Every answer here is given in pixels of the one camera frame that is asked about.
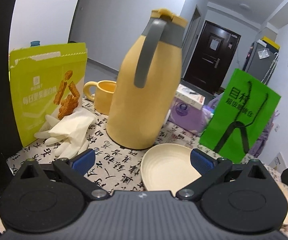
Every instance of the dark brown door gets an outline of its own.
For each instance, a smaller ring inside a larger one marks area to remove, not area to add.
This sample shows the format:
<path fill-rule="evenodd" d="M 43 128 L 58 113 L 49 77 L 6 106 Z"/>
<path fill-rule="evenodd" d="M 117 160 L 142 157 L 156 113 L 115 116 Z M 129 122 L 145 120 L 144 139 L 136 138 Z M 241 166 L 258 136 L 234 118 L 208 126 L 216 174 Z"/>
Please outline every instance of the dark brown door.
<path fill-rule="evenodd" d="M 240 35 L 205 21 L 184 80 L 214 94 L 221 86 Z"/>

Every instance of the white latex glove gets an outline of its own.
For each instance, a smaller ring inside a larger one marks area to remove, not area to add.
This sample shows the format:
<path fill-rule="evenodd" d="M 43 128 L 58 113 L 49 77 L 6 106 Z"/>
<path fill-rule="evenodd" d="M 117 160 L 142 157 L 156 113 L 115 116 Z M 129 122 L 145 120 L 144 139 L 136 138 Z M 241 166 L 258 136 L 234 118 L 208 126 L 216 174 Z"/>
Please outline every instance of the white latex glove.
<path fill-rule="evenodd" d="M 65 140 L 55 151 L 55 156 L 60 158 L 72 158 L 77 153 L 85 151 L 88 147 L 88 141 L 85 138 L 87 129 L 96 117 L 89 110 L 77 107 L 73 113 L 58 120 L 50 115 L 46 115 L 45 119 L 50 130 L 37 132 L 34 134 L 36 138 L 47 139 L 46 145 L 54 144 Z"/>

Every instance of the refrigerator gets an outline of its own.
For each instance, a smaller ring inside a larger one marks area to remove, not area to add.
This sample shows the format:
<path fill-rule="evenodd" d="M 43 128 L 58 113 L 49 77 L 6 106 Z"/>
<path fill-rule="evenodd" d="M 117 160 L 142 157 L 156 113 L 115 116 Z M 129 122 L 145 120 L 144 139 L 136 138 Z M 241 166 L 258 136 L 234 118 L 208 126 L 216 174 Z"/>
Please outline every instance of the refrigerator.
<path fill-rule="evenodd" d="M 269 57 L 260 59 L 258 52 L 263 51 L 265 48 L 268 49 Z M 264 47 L 255 41 L 250 47 L 242 70 L 257 78 L 259 81 L 262 81 L 275 59 L 274 53 L 276 51 L 276 49 L 268 48 L 267 46 Z"/>

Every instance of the gray floor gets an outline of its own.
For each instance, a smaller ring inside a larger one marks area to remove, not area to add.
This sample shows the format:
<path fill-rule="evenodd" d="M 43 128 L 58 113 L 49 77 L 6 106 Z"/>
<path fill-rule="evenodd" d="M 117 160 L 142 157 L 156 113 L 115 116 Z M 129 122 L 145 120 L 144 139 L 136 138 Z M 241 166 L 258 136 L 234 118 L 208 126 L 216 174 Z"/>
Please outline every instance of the gray floor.
<path fill-rule="evenodd" d="M 104 69 L 99 65 L 95 65 L 90 62 L 90 60 L 86 63 L 86 70 L 85 70 L 85 78 L 84 83 L 89 81 L 101 81 L 101 80 L 113 80 L 116 81 L 117 75 Z M 91 93 L 95 93 L 95 87 L 90 88 Z"/>
<path fill-rule="evenodd" d="M 113 73 L 113 71 L 109 71 L 106 68 L 103 68 L 100 65 L 92 63 L 90 60 L 87 61 L 86 64 L 86 71 L 85 71 L 85 79 L 84 82 L 89 82 L 89 81 L 101 81 L 101 80 L 114 80 L 116 81 L 117 75 Z M 181 84 L 183 84 L 186 87 L 189 87 L 190 89 L 196 91 L 197 93 L 200 93 L 205 97 L 205 105 L 209 103 L 210 100 L 213 99 L 213 95 L 186 82 L 186 81 L 181 81 Z M 91 92 L 95 93 L 95 88 L 91 88 Z"/>

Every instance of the calligraphy tablecloth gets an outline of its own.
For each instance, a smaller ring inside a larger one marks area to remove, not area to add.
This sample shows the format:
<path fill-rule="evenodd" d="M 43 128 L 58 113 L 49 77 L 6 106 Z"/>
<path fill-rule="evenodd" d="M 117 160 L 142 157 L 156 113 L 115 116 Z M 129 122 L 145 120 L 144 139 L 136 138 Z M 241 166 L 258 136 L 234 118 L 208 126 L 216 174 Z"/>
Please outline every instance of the calligraphy tablecloth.
<path fill-rule="evenodd" d="M 141 181 L 140 163 L 147 150 L 135 151 L 120 147 L 114 143 L 106 134 L 105 126 L 107 116 L 94 110 L 93 103 L 87 98 L 83 99 L 83 107 L 89 109 L 96 115 L 95 124 L 90 125 L 86 138 L 89 148 L 96 153 L 95 165 L 85 174 L 90 181 L 107 190 L 110 194 L 114 190 L 143 191 L 144 185 Z M 213 158 L 220 157 L 217 153 L 209 150 L 198 143 L 199 137 L 187 132 L 177 125 L 167 122 L 161 129 L 155 144 L 176 143 L 189 148 L 199 148 Z M 39 163 L 51 163 L 56 160 L 54 150 L 58 143 L 46 146 L 45 140 L 38 139 L 20 150 L 16 155 L 7 160 L 9 167 L 15 174 L 27 158 L 34 158 Z M 251 155 L 246 155 L 242 163 L 247 163 Z M 280 174 L 271 167 L 266 166 L 276 181 L 281 181 Z M 0 231 L 4 231 L 0 220 Z M 288 226 L 283 226 L 281 231 L 288 236 Z"/>

